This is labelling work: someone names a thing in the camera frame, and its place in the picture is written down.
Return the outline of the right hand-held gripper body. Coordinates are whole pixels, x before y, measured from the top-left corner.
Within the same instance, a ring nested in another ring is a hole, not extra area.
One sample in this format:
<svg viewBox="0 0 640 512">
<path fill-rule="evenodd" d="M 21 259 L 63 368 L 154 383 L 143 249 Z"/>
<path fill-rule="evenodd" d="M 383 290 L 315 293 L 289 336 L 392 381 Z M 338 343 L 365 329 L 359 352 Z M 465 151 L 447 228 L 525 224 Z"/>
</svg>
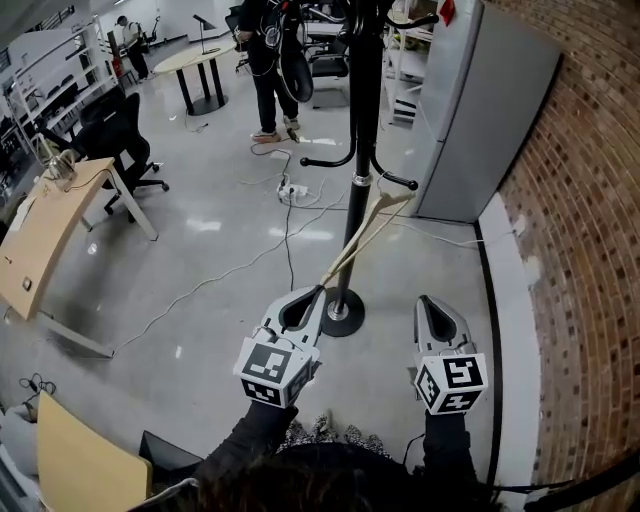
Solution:
<svg viewBox="0 0 640 512">
<path fill-rule="evenodd" d="M 466 413 L 488 389 L 486 358 L 469 339 L 456 346 L 415 342 L 416 396 L 433 416 Z"/>
</svg>

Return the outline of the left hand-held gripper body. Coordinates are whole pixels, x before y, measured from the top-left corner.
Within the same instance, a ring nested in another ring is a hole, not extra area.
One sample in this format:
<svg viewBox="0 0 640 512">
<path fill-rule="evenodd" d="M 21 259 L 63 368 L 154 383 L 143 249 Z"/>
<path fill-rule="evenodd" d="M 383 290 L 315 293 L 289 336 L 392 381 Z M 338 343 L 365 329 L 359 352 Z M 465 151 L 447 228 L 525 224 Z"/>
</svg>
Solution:
<svg viewBox="0 0 640 512">
<path fill-rule="evenodd" d="M 233 374 L 250 400 L 287 408 L 313 380 L 319 357 L 315 346 L 258 326 L 244 338 Z"/>
</svg>

